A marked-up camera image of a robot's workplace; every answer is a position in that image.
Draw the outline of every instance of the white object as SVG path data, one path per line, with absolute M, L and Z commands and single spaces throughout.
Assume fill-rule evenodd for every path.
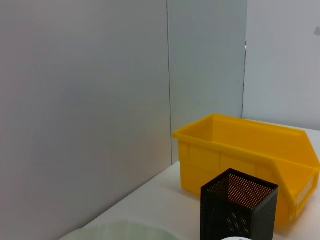
M 226 238 L 224 240 L 250 240 L 250 239 L 236 236 L 236 237 L 229 237 L 229 238 Z
M 179 240 L 179 238 L 160 227 L 126 220 L 78 229 L 60 240 Z
M 320 157 L 320 131 L 308 130 L 313 148 Z M 200 239 L 200 198 L 181 188 L 177 162 L 87 227 L 130 219 L 159 225 L 183 240 Z M 275 234 L 273 240 L 318 239 L 320 236 L 320 189 L 318 188 L 287 236 Z

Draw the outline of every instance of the white table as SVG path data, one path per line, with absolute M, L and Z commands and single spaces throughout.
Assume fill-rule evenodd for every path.
M 304 130 L 320 159 L 320 131 Z M 161 226 L 182 240 L 200 239 L 200 198 L 181 188 L 179 162 L 110 208 L 86 228 L 127 219 Z M 320 187 L 288 235 L 275 234 L 273 239 L 320 239 Z

